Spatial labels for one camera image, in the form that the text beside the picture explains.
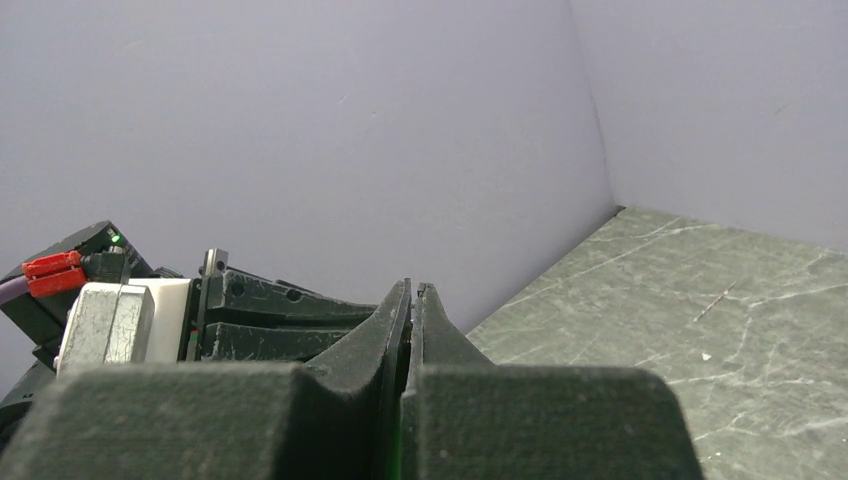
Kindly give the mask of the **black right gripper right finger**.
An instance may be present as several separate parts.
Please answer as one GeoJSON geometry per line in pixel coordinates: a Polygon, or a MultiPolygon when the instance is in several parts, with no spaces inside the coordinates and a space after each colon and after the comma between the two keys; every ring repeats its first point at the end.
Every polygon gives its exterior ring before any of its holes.
{"type": "Polygon", "coordinates": [[[671,388],[640,368],[498,365],[418,287],[401,479],[700,479],[671,388]]]}

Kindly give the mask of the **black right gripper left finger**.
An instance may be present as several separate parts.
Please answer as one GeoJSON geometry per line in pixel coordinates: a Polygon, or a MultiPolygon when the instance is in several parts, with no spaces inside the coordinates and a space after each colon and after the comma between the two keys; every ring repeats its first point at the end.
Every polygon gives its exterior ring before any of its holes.
{"type": "Polygon", "coordinates": [[[308,362],[80,369],[35,402],[5,479],[397,479],[412,292],[308,362]]]}

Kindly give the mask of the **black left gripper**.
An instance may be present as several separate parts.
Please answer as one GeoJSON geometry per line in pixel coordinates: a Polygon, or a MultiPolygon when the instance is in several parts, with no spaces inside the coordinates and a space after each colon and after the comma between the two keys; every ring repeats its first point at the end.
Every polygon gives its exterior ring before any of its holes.
{"type": "Polygon", "coordinates": [[[228,260],[227,251],[209,249],[191,281],[179,361],[306,362],[377,309],[227,268],[228,260]]]}

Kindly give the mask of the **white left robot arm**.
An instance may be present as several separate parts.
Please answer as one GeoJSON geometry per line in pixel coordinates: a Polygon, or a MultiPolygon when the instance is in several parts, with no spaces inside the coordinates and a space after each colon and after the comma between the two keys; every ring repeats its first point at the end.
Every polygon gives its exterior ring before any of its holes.
{"type": "Polygon", "coordinates": [[[1,278],[1,311],[34,343],[36,358],[1,402],[2,428],[16,425],[54,379],[72,305],[83,286],[96,282],[148,289],[155,306],[150,362],[306,362],[376,309],[237,269],[221,249],[205,254],[195,278],[154,269],[112,222],[101,221],[1,278]]]}

